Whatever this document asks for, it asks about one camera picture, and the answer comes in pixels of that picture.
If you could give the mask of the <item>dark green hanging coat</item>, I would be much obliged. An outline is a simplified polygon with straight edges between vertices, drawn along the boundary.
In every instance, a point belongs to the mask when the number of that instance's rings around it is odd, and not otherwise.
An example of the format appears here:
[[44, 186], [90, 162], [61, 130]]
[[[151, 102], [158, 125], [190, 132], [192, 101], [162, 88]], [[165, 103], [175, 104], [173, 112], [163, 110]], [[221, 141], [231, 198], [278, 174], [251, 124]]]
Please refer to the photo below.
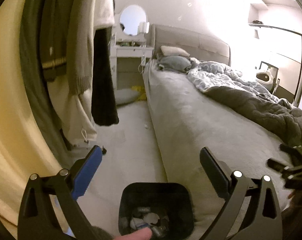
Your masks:
[[19, 52], [24, 87], [36, 124], [57, 161], [71, 165], [71, 155], [58, 125], [40, 58], [40, 30], [45, 0], [25, 0], [20, 24]]

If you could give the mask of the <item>patterned blue white duvet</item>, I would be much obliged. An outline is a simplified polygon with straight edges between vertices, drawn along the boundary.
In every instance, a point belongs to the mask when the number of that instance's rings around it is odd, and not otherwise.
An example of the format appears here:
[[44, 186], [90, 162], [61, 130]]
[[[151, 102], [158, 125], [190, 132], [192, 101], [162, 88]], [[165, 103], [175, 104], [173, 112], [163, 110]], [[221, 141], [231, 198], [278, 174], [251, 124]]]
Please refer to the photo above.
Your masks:
[[188, 71], [187, 78], [203, 93], [213, 87], [228, 87], [262, 95], [273, 102], [279, 101], [278, 97], [272, 95], [260, 83], [244, 79], [241, 72], [224, 63], [201, 61]]

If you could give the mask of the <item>white cat litter box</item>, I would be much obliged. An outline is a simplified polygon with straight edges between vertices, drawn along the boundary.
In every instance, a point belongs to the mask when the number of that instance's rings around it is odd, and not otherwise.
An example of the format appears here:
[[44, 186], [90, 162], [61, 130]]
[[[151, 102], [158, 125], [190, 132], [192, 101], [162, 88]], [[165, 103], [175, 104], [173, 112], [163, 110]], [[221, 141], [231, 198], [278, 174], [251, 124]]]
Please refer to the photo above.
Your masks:
[[269, 92], [272, 92], [274, 77], [269, 70], [264, 72], [257, 72], [255, 80], [263, 87], [265, 87]]

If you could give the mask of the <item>round vanity mirror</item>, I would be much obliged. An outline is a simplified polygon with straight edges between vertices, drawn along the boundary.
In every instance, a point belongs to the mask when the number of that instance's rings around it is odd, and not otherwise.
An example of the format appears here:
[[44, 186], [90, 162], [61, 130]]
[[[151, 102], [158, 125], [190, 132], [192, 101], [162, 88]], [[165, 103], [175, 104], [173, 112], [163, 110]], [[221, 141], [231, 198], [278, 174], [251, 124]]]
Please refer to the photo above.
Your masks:
[[147, 14], [141, 6], [133, 4], [122, 10], [120, 27], [126, 35], [136, 36], [141, 22], [147, 22]]

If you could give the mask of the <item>black plastic trash bin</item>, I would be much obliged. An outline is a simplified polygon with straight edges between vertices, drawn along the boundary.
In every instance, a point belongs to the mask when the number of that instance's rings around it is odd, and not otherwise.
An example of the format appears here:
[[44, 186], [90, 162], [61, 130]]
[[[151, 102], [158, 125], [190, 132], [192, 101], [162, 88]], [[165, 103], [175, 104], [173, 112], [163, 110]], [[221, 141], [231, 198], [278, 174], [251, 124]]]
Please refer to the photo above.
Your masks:
[[192, 204], [188, 190], [178, 183], [132, 183], [122, 192], [118, 212], [118, 231], [134, 231], [133, 218], [147, 213], [159, 216], [157, 226], [165, 225], [162, 236], [154, 239], [186, 239], [194, 229]]

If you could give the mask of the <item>black hanging jacket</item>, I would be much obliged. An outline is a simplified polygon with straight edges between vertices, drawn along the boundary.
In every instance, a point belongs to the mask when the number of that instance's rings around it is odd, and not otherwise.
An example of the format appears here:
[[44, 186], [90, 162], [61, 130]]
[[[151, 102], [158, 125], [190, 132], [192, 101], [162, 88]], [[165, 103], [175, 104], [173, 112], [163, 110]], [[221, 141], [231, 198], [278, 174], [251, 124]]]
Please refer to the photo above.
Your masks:
[[95, 32], [91, 114], [99, 126], [119, 122], [109, 59], [110, 39], [110, 27]]

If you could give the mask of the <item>grey plush bed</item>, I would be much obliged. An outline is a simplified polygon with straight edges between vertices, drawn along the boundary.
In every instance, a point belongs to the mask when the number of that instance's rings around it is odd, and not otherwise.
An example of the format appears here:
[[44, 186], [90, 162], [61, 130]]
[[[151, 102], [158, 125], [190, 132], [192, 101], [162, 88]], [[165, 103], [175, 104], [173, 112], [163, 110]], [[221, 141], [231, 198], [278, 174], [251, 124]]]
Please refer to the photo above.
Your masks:
[[288, 207], [290, 191], [266, 166], [269, 158], [290, 160], [280, 151], [275, 134], [206, 97], [185, 74], [160, 71], [155, 60], [145, 66], [143, 80], [167, 179], [184, 185], [191, 195], [193, 236], [208, 229], [224, 204], [201, 166], [199, 154], [204, 147], [231, 170], [250, 178], [270, 176], [280, 208]]

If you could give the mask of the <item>grey padded stool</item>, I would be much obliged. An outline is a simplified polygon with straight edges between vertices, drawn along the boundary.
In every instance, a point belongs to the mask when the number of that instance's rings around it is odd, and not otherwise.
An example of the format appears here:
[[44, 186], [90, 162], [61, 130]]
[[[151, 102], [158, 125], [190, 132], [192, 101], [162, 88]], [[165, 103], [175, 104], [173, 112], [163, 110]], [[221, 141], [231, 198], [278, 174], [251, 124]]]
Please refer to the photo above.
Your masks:
[[115, 102], [117, 106], [126, 105], [136, 101], [140, 97], [140, 92], [130, 88], [115, 91]]

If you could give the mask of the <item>cream pillow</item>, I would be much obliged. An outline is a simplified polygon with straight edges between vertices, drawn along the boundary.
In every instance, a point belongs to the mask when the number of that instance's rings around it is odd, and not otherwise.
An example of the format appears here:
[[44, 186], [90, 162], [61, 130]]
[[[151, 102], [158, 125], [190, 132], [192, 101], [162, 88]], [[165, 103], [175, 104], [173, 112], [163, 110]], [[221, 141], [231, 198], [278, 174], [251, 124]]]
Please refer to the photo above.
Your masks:
[[161, 46], [160, 49], [164, 56], [183, 56], [183, 57], [190, 56], [190, 54], [186, 50], [180, 47]]

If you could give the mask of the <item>grey blue pillow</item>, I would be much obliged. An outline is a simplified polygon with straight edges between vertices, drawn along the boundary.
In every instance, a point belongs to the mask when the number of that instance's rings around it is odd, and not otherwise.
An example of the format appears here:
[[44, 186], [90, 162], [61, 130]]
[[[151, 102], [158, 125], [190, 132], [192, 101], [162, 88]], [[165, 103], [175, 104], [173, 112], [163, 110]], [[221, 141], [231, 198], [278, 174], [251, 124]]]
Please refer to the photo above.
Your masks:
[[161, 70], [172, 70], [180, 73], [188, 72], [192, 64], [190, 60], [183, 56], [164, 56], [157, 60]]

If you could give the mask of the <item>beige hanging garment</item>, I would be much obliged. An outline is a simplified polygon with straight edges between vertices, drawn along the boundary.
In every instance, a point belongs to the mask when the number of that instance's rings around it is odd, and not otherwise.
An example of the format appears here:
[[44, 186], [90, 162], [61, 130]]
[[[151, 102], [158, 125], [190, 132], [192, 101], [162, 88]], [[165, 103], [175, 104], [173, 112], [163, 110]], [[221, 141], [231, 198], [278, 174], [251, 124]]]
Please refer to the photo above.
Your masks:
[[41, 63], [51, 103], [66, 140], [73, 146], [95, 141], [91, 114], [94, 36], [112, 28], [114, 0], [48, 0], [43, 17]]

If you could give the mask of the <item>white table lamp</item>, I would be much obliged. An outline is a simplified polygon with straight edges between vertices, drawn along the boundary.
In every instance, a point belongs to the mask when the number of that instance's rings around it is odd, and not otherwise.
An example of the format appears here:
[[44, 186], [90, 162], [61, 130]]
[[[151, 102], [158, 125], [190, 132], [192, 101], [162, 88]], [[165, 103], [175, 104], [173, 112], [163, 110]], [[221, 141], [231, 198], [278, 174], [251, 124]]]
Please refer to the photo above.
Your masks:
[[142, 34], [149, 33], [149, 22], [140, 22], [139, 33], [142, 33]]

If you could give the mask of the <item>dark grey fleece blanket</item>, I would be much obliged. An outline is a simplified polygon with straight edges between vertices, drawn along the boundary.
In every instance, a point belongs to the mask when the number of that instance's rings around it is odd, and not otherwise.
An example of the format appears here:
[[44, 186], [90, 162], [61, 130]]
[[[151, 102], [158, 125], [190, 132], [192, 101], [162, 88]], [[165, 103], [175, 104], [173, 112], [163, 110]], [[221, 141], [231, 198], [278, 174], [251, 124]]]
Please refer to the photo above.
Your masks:
[[272, 132], [287, 146], [302, 146], [301, 109], [227, 86], [211, 87], [204, 94]]

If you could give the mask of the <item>grey upholstered headboard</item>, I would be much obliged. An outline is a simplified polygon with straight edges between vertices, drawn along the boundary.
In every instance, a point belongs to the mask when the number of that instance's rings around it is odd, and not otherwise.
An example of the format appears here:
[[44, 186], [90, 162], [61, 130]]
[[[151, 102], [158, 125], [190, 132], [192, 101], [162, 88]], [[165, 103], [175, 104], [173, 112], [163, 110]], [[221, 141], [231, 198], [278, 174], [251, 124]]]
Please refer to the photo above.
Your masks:
[[171, 46], [184, 49], [191, 57], [200, 61], [231, 65], [229, 45], [209, 32], [201, 34], [187, 29], [152, 24], [146, 34], [146, 40], [147, 44], [154, 48], [154, 56], [161, 51], [161, 46]]

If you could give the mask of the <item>white dressing table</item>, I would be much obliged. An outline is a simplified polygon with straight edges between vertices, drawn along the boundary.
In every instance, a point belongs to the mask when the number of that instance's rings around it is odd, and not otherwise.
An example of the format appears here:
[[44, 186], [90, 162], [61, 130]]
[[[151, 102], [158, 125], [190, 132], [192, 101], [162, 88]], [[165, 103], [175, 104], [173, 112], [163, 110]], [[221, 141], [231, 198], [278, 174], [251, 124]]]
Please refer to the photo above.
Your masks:
[[115, 90], [143, 86], [142, 74], [137, 70], [142, 55], [149, 59], [153, 47], [148, 47], [143, 34], [129, 36], [122, 31], [113, 32], [110, 42], [110, 66]]

